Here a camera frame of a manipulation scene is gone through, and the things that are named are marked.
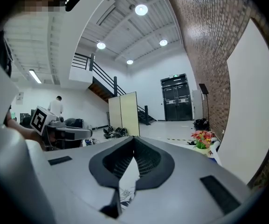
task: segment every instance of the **floor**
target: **floor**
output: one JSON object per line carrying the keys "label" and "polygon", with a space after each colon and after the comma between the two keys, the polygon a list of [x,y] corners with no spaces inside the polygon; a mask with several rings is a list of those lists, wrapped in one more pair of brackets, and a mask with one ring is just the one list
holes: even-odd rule
{"label": "floor", "polygon": [[[193,121],[157,121],[149,126],[139,124],[139,130],[141,137],[185,145],[192,140],[191,134],[194,132],[194,127]],[[92,138],[98,143],[109,141],[103,135],[103,129],[94,130]]]}

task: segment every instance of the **person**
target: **person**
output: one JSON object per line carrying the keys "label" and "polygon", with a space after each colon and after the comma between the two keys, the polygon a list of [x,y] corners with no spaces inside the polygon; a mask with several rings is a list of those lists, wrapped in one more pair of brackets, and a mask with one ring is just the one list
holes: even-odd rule
{"label": "person", "polygon": [[57,96],[57,98],[49,103],[48,110],[55,114],[56,116],[61,116],[63,113],[63,105],[61,104],[62,97]]}
{"label": "person", "polygon": [[[3,17],[3,20],[0,22],[0,65],[8,74],[11,76],[12,64],[14,63],[11,49],[8,46],[4,38],[4,26],[6,22],[14,16],[17,16],[22,13],[36,13],[40,11],[42,7],[58,7],[62,1],[61,0],[18,0],[13,7],[10,8],[7,15]],[[45,150],[41,136],[33,129],[24,128],[18,124],[15,120],[11,118],[10,110],[8,111],[4,124],[8,128],[17,130],[25,139],[37,141],[41,148]],[[55,142],[54,133],[49,137],[51,142]]]}

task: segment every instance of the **ceiling light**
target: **ceiling light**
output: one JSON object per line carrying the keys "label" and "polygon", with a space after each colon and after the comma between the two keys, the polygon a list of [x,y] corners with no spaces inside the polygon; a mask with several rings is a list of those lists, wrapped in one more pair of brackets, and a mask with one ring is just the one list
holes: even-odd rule
{"label": "ceiling light", "polygon": [[35,79],[35,81],[37,81],[37,83],[42,84],[42,82],[40,81],[40,79],[37,77],[36,73],[34,70],[29,70],[30,74],[32,75],[32,77]]}
{"label": "ceiling light", "polygon": [[97,43],[97,47],[98,47],[100,50],[102,50],[102,49],[104,49],[104,48],[106,47],[106,45],[105,45],[103,42],[98,42],[98,43]]}
{"label": "ceiling light", "polygon": [[159,42],[159,45],[160,46],[166,46],[167,45],[167,40],[165,40],[165,39],[163,39],[163,40],[161,40],[160,42]]}
{"label": "ceiling light", "polygon": [[148,12],[148,7],[144,4],[137,5],[135,8],[135,13],[139,16],[146,15]]}

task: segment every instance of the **double door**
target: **double door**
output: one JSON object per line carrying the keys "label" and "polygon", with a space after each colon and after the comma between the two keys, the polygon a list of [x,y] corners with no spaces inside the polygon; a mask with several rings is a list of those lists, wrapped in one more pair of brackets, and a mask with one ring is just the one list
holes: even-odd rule
{"label": "double door", "polygon": [[178,84],[163,89],[166,120],[192,120],[191,97],[188,84]]}

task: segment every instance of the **flower bouquet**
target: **flower bouquet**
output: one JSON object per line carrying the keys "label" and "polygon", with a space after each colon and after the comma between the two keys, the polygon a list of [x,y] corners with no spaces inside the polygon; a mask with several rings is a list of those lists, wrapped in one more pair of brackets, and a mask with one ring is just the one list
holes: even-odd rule
{"label": "flower bouquet", "polygon": [[211,138],[213,136],[213,133],[208,131],[194,132],[191,137],[195,138],[196,151],[208,156],[210,153]]}

